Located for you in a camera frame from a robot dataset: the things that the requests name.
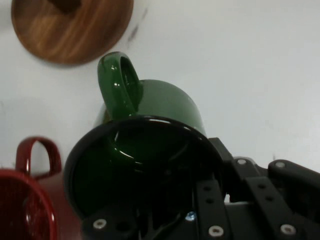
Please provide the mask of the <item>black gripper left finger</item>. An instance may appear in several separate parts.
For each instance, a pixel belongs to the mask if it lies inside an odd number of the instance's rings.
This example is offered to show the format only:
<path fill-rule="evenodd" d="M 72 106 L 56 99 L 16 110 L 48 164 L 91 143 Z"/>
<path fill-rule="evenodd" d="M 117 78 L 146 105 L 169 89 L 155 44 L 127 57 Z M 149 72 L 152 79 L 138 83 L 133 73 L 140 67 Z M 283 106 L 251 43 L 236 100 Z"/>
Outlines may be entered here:
<path fill-rule="evenodd" d="M 135 208 L 125 201 L 109 205 L 82 221 L 85 240 L 224 240 L 227 213 L 216 180 L 198 181 L 192 189 L 192 208 L 156 226 L 166 217 L 160 207 Z"/>

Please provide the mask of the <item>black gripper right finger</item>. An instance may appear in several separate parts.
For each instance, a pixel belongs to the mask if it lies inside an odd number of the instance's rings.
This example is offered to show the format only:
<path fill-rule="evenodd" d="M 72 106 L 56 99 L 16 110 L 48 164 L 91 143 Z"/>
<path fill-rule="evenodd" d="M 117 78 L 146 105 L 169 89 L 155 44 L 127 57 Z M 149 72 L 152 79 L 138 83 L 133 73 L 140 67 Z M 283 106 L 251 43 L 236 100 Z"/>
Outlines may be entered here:
<path fill-rule="evenodd" d="M 233 240 L 318 240 L 320 174 L 288 160 L 267 168 L 252 159 L 233 157 L 222 141 L 210 142 L 220 158 L 216 177 L 226 206 Z"/>

